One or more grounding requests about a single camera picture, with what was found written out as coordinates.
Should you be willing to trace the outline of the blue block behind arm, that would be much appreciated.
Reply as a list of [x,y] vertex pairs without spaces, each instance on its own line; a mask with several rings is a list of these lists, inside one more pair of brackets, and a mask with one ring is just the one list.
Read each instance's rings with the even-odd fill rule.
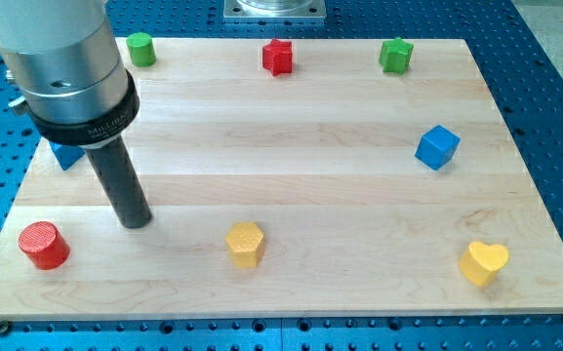
[[52,141],[49,144],[63,171],[70,169],[85,155],[84,149],[79,146],[62,145]]

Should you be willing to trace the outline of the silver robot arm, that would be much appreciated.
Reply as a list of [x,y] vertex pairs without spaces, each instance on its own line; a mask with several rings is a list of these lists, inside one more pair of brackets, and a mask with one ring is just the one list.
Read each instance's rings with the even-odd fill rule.
[[48,140],[100,146],[136,117],[103,0],[0,0],[0,55]]

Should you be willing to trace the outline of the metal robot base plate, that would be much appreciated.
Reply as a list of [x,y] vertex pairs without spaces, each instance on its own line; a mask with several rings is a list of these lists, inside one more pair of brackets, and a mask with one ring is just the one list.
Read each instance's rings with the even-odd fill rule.
[[325,0],[225,0],[223,17],[230,20],[323,20]]

